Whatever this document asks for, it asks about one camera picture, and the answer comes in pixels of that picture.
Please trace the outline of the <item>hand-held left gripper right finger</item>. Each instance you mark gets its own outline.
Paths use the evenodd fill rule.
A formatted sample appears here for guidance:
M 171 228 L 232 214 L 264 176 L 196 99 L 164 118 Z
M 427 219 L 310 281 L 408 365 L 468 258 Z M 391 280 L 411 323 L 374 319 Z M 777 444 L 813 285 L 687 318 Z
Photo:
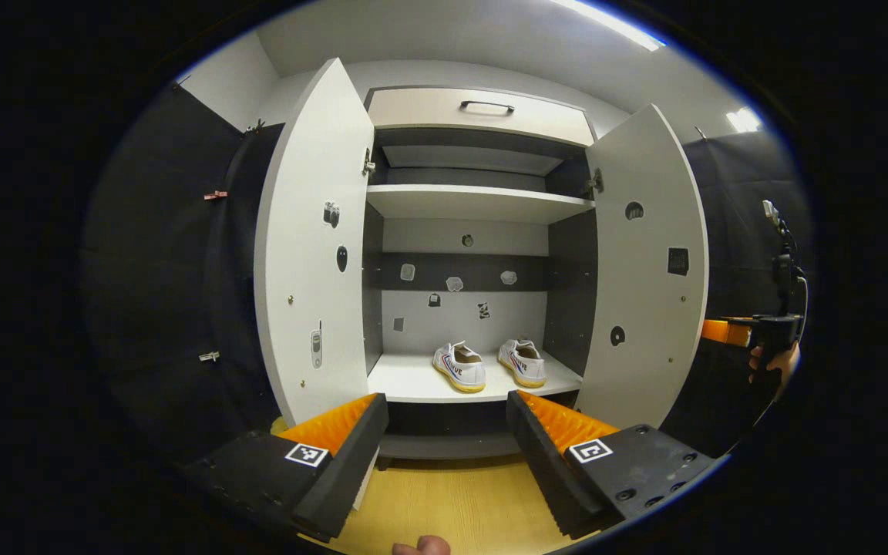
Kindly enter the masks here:
M 508 394 L 505 418 L 558 530 L 572 540 L 640 519 L 715 464 L 653 426 L 617 429 L 524 390 Z

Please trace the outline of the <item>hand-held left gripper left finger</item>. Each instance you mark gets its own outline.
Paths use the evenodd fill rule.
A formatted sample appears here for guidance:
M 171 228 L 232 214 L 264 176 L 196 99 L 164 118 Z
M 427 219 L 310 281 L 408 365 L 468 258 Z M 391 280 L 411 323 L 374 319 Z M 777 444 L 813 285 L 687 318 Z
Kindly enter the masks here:
M 355 506 L 388 417 L 385 395 L 372 393 L 281 433 L 247 433 L 182 470 L 260 528 L 328 542 Z

